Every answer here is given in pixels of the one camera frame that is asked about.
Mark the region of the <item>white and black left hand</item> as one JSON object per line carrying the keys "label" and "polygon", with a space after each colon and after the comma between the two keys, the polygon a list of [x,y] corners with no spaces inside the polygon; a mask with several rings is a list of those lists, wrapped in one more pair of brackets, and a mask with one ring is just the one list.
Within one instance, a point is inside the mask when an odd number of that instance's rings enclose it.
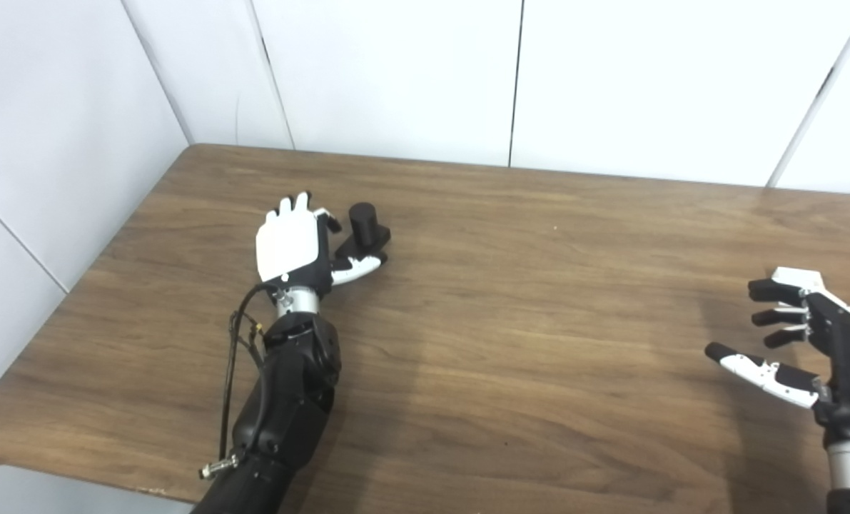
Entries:
{"label": "white and black left hand", "polygon": [[280,317],[317,315],[334,286],[369,276],[388,260],[385,248],[392,234],[379,221],[375,205],[350,207],[350,234],[331,250],[330,235],[343,225],[326,208],[314,208],[312,197],[307,190],[285,196],[256,231],[256,268]]}

